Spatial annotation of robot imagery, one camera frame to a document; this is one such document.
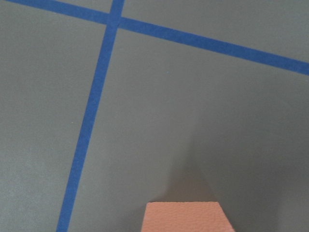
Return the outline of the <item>orange foam block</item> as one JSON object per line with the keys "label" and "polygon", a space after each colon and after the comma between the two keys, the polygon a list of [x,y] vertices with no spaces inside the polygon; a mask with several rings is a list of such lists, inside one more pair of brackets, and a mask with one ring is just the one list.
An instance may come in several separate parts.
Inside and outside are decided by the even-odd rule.
{"label": "orange foam block", "polygon": [[218,202],[147,203],[142,232],[233,232]]}

